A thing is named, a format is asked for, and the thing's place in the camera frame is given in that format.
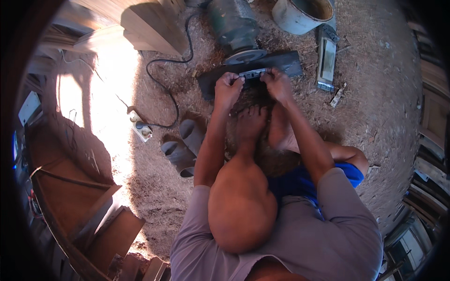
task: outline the foot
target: foot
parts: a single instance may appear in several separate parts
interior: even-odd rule
[[[258,105],[244,109],[238,114],[236,127],[238,150],[255,151],[255,145],[266,125],[267,108]]]
[[[276,150],[290,150],[300,153],[294,131],[283,106],[275,104],[269,129],[269,146]]]

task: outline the man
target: man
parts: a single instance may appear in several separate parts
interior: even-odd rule
[[[238,150],[223,165],[226,120],[244,83],[225,73],[216,83],[191,202],[172,245],[172,279],[374,280],[383,242],[354,190],[367,159],[354,147],[322,140],[297,107],[287,75],[267,69],[261,81],[277,101],[269,143],[301,153],[303,165],[267,178],[255,164],[267,117],[267,108],[258,106],[238,115]]]

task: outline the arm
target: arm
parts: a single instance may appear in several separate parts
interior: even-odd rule
[[[225,159],[225,129],[230,110],[239,98],[245,79],[227,72],[216,82],[214,111],[211,115],[194,168],[194,186],[212,186]]]
[[[298,108],[292,94],[291,82],[288,76],[276,68],[271,68],[267,69],[266,73],[262,73],[261,81],[267,84],[267,90],[270,95],[280,102],[286,111],[297,139],[298,149],[304,165],[317,188],[320,178],[334,167],[330,150]]]

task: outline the bucket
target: bucket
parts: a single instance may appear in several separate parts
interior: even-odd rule
[[[329,0],[278,0],[272,15],[278,26],[302,35],[329,21],[334,14]]]

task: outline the power strip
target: power strip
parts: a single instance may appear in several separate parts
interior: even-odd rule
[[[150,129],[150,127],[148,126],[144,126],[142,127],[142,129],[138,129],[136,128],[136,122],[137,121],[142,121],[142,119],[139,117],[139,115],[132,110],[130,113],[128,113],[128,116],[130,117],[130,121],[131,121],[131,128],[133,129],[133,131],[140,137],[140,139],[145,143],[149,140],[149,138],[151,138],[153,136],[153,132]]]

